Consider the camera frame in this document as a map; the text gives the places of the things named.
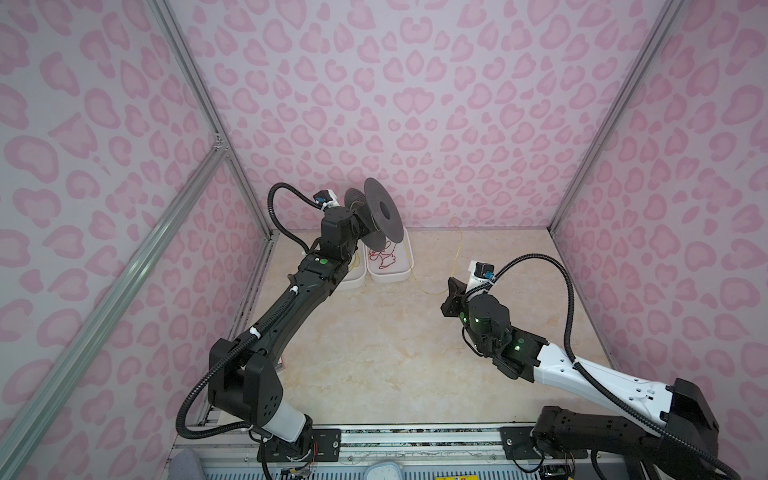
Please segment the aluminium frame right post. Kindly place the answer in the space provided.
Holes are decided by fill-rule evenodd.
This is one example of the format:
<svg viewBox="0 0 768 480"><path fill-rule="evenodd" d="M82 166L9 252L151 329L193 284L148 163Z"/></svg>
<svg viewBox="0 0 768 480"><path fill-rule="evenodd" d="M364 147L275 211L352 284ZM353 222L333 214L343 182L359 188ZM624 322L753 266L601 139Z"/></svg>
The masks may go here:
<svg viewBox="0 0 768 480"><path fill-rule="evenodd" d="M621 118L630 106L631 101L639 90L644 77L647 75L656 57L663 50L670 35L682 17L688 1L668 0L662 4L657 19L650 28L636 58L622 81L618 93L607 110L606 116L586 153L577 168L574 177L565 191L564 197L555 211L554 217L547 230L551 237L565 223L565 218L576 202L576 197L586 182L586 178L594 165L600 159L610 136L621 122Z"/></svg>

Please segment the dark grey cable spool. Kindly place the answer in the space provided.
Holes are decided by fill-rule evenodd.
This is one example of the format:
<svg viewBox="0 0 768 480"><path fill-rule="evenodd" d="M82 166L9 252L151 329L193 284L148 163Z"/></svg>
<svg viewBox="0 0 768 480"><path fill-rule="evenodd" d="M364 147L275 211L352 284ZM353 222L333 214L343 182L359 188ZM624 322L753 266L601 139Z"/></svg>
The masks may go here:
<svg viewBox="0 0 768 480"><path fill-rule="evenodd" d="M347 190L344 205L361 222L359 239L369 250L380 252L388 241L398 244L404 240L403 222L395 201L378 180L367 178L363 190Z"/></svg>

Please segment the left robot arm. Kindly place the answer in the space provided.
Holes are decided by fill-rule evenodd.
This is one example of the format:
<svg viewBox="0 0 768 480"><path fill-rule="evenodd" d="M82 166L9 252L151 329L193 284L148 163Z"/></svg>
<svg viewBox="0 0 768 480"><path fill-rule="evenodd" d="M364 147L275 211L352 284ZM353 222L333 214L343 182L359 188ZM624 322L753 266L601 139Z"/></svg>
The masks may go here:
<svg viewBox="0 0 768 480"><path fill-rule="evenodd" d="M374 227L366 196L358 189L348 190L342 202L322 190L310 202L323 213L320 236L265 314L235 339L214 344L208 372L179 408L175 427L180 437L202 440L245 429L262 440L283 444L296 457L310 450L312 420L284 400L276 365L299 328L347 276L359 241ZM212 406L234 416L234 421L191 429L187 415L202 393Z"/></svg>

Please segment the white plastic tray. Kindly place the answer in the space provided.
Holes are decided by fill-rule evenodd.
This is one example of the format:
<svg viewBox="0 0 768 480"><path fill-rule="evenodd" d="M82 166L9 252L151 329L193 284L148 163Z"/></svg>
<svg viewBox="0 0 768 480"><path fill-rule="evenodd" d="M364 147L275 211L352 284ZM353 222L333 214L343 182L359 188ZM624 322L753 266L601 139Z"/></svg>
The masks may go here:
<svg viewBox="0 0 768 480"><path fill-rule="evenodd" d="M364 247L367 272L374 282L397 283L410 278L415 260L409 232L404 229L403 233L404 237L400 243L387 239L382 251Z"/></svg>
<svg viewBox="0 0 768 480"><path fill-rule="evenodd" d="M361 249L358 249L349 265L349 271L344 279L339 283L337 289L340 291L361 288L365 283L367 276L367 266Z"/></svg>

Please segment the aluminium frame left post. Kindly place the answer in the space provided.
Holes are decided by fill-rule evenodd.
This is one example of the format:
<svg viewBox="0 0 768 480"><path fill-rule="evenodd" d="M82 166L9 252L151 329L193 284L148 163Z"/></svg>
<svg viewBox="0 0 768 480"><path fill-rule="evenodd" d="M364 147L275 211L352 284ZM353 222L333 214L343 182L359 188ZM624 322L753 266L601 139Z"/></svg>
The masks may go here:
<svg viewBox="0 0 768 480"><path fill-rule="evenodd" d="M185 81L189 85L196 104L215 138L215 145L224 151L224 160L234 175L236 185L245 199L246 206L259 226L261 235L266 239L270 239L272 237L272 229L259 205L255 190L247 178L240 158L230 141L222 118L205 84L191 48L185 39L183 29L177 21L171 3L166 0L149 0L146 1L146 4L151 10L158 28L165 37L171 55L175 58Z"/></svg>

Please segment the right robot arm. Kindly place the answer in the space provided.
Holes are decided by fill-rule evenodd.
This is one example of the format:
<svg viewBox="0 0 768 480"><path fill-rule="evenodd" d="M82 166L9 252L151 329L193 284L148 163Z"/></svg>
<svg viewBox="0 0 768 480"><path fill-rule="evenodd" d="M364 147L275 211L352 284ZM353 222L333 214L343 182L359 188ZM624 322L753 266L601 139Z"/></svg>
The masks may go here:
<svg viewBox="0 0 768 480"><path fill-rule="evenodd" d="M547 262L563 277L566 316L561 345L513 325L509 309L491 293L509 270L529 260ZM719 424L696 384L681 378L672 384L647 380L575 354L573 281L553 257L525 254L500 270L474 262L467 282L448 279L441 312L460 320L465 343L505 377L558 388L607 409L605 415L588 415L543 407L530 433L542 455L608 452L647 462L673 479L739 478L718 457Z"/></svg>

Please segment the white plastic tray left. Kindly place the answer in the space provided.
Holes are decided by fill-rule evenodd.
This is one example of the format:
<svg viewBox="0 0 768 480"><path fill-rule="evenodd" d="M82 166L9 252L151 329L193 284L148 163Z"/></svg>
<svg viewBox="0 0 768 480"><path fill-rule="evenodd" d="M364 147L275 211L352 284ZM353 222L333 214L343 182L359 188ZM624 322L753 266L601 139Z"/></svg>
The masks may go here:
<svg viewBox="0 0 768 480"><path fill-rule="evenodd" d="M349 271L344 279L339 283L337 289L340 291L361 288L365 283L367 276L367 266L361 249L358 249L349 265Z"/></svg>

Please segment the aluminium frame diagonal bar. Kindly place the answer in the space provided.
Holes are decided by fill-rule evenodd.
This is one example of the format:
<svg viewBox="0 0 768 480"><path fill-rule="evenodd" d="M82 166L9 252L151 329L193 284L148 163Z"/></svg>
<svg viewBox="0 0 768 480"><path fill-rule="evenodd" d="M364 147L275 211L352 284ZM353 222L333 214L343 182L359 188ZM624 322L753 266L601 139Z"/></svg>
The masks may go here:
<svg viewBox="0 0 768 480"><path fill-rule="evenodd" d="M15 479L90 368L117 322L139 293L163 253L226 159L228 147L214 145L121 275L101 297L37 391L19 411L1 441L1 477Z"/></svg>

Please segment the aluminium frame post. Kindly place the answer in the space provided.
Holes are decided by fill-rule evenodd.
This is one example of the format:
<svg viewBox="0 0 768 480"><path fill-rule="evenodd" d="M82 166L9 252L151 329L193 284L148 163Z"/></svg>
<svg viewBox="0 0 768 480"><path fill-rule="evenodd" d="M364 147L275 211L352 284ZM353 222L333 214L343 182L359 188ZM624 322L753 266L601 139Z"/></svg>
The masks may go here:
<svg viewBox="0 0 768 480"><path fill-rule="evenodd" d="M630 106L631 101L639 90L644 77L647 75L656 57L663 50L670 35L682 17L688 1L668 0L662 4L657 19L650 28L636 58L622 81L618 93L607 110L606 116L586 153L577 168L574 177L565 191L564 197L555 211L554 217L547 230L551 237L565 223L565 218L576 202L576 197L586 182L586 178L594 165L600 159L610 136L621 122L621 118Z"/></svg>
<svg viewBox="0 0 768 480"><path fill-rule="evenodd" d="M215 145L224 151L224 160L234 175L236 185L245 199L246 206L259 226L261 235L266 239L270 239L272 237L272 229L259 205L255 190L247 178L240 158L230 141L222 118L205 84L191 48L185 39L183 29L177 21L171 3L166 0L149 0L146 1L146 4L151 10L158 28L165 37L171 55L175 58L185 81L189 85L196 104L215 138Z"/></svg>

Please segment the white plastic tray right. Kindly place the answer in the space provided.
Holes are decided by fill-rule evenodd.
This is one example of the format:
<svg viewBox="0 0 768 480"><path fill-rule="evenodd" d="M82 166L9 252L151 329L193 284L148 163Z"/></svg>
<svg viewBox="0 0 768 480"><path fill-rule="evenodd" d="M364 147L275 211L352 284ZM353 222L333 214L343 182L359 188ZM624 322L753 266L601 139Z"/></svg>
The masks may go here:
<svg viewBox="0 0 768 480"><path fill-rule="evenodd" d="M374 282L397 283L410 278L415 260L409 232L404 229L403 233L404 237L400 243L387 239L382 251L364 247L367 272Z"/></svg>

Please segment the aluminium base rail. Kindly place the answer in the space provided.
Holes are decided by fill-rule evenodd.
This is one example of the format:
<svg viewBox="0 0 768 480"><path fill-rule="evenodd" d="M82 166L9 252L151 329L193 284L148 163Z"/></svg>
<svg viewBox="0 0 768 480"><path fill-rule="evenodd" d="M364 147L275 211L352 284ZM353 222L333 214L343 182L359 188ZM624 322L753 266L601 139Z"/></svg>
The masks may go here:
<svg viewBox="0 0 768 480"><path fill-rule="evenodd" d="M334 425L331 447L307 472L269 462L275 479L662 479L656 467L599 452L546 457L526 448L529 423ZM261 479L246 433L175 442L163 479Z"/></svg>

